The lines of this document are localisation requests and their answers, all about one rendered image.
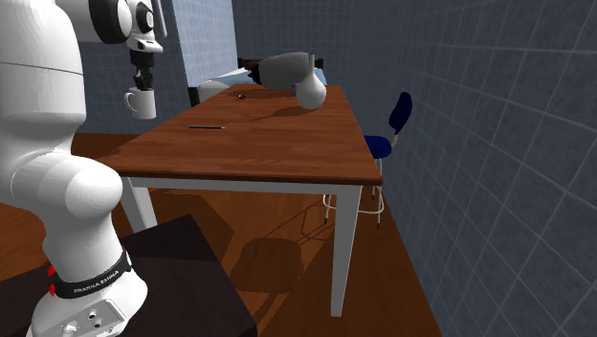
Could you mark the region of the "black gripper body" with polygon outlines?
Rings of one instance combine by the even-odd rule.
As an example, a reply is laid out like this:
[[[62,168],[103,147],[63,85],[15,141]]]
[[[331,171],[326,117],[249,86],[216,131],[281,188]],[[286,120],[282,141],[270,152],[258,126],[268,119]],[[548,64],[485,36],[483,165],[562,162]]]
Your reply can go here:
[[[130,63],[138,69],[148,69],[154,66],[154,55],[152,53],[129,51]]]

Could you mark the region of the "white mug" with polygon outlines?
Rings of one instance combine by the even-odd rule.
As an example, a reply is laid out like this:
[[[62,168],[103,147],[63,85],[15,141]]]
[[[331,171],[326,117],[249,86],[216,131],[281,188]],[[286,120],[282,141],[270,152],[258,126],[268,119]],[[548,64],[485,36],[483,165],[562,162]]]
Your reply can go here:
[[[123,99],[134,119],[153,120],[157,117],[153,90],[131,87],[124,94]]]

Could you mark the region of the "wooden table with white legs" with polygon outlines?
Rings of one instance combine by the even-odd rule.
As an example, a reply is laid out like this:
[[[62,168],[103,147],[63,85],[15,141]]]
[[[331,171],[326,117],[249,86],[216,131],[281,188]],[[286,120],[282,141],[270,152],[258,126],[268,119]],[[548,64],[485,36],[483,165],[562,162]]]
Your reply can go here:
[[[334,195],[331,314],[342,315],[362,189],[383,177],[339,85],[328,86],[315,110],[286,90],[234,85],[99,160],[122,177],[122,206],[136,232],[157,224],[150,189]]]

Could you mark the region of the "grey rounded object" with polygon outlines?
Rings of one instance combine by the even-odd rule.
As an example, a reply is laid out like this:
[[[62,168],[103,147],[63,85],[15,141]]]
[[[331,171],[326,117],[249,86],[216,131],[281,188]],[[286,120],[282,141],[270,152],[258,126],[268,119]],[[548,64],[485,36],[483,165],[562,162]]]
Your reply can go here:
[[[291,90],[311,73],[315,56],[292,52],[270,56],[247,66],[248,77],[254,83],[273,90]]]

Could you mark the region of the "white round vase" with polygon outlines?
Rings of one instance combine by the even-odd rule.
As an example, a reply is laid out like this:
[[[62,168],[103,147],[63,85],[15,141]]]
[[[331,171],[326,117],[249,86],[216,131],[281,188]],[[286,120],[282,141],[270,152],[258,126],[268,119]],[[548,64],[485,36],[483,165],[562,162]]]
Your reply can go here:
[[[304,109],[315,110],[322,106],[326,98],[326,87],[316,75],[315,55],[308,55],[308,72],[305,78],[294,84],[294,93],[299,105]]]

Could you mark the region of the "dark robot stand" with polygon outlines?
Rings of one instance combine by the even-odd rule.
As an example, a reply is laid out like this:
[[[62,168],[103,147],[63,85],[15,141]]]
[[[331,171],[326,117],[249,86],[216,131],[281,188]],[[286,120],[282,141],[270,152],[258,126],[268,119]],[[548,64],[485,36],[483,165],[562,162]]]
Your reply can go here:
[[[119,337],[257,337],[256,323],[189,214],[126,236],[122,245],[148,286]],[[48,263],[0,281],[0,337],[25,337],[48,292]]]

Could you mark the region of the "blue chair with white legs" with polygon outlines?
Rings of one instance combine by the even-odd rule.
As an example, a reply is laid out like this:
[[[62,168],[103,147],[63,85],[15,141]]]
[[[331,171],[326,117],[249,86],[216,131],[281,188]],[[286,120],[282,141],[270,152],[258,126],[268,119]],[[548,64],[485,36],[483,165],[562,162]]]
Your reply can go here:
[[[398,135],[409,120],[412,111],[412,97],[408,92],[402,92],[399,99],[393,108],[388,118],[389,126],[394,130],[394,136],[390,141],[388,138],[376,135],[364,135],[365,142],[368,146],[370,154],[374,159],[376,166],[380,172],[383,173],[383,159],[387,158],[395,147]],[[359,211],[359,213],[376,214],[377,215],[377,229],[379,230],[381,224],[381,213],[385,209],[384,197],[382,196],[382,186],[372,188],[372,198],[378,196],[378,209],[372,211]],[[322,204],[326,207],[324,224],[327,223],[330,210],[336,210],[336,207],[330,204],[332,199],[331,194],[324,194],[322,196]]]

